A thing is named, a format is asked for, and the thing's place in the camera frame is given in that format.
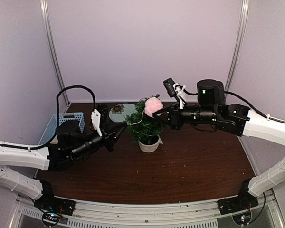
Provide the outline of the pink pompom ornament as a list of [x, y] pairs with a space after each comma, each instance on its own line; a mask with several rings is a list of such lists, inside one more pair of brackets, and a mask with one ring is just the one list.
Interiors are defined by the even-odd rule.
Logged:
[[163, 104], [157, 97], [151, 97], [145, 102], [145, 114], [153, 118], [153, 114], [163, 108]]

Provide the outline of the small green christmas tree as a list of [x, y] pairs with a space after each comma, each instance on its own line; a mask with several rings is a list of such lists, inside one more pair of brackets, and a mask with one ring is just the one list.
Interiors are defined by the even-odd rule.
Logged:
[[[160, 99], [159, 94], [151, 97]], [[135, 105], [136, 112], [126, 118], [129, 131], [133, 136], [133, 142], [139, 145], [140, 150], [145, 153], [151, 153], [158, 149], [160, 135], [164, 129], [161, 122], [147, 116], [144, 112], [145, 102], [151, 97], [142, 98]]]

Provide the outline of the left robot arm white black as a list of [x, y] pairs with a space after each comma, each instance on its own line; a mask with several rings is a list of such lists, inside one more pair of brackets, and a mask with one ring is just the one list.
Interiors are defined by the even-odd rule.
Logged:
[[104, 123], [100, 130], [82, 134], [79, 122], [66, 121], [56, 129], [56, 144], [29, 146], [0, 141], [0, 185], [40, 201], [49, 211], [59, 206], [50, 183], [29, 178], [11, 166], [36, 168], [43, 171], [64, 171], [102, 147], [112, 151], [126, 123]]

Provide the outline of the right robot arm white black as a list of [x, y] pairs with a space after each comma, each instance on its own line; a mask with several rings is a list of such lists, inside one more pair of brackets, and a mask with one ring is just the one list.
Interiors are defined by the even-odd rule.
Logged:
[[[224, 85], [220, 81], [204, 79], [197, 83], [198, 104], [188, 105], [183, 97], [189, 92], [185, 86], [171, 78], [163, 82], [170, 97], [177, 101], [151, 111], [152, 117], [161, 120], [172, 129], [179, 130], [184, 124], [207, 124], [236, 136], [255, 137], [285, 146], [285, 121], [266, 115], [250, 102], [246, 105], [227, 105]], [[252, 198], [285, 181], [285, 157], [264, 173], [243, 182], [239, 195], [234, 199], [237, 209], [245, 209]]]

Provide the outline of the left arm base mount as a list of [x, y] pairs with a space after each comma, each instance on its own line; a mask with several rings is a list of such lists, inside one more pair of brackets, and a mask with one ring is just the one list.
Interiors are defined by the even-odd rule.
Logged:
[[76, 202], [73, 200], [54, 198], [52, 200], [36, 200], [34, 205], [46, 212], [54, 212], [59, 215], [72, 216]]

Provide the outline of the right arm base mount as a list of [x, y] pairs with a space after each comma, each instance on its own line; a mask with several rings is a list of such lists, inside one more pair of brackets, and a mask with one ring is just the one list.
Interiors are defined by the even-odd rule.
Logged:
[[221, 215], [248, 210], [258, 206], [258, 200], [248, 192], [239, 193], [235, 197], [224, 198], [218, 201], [218, 208]]

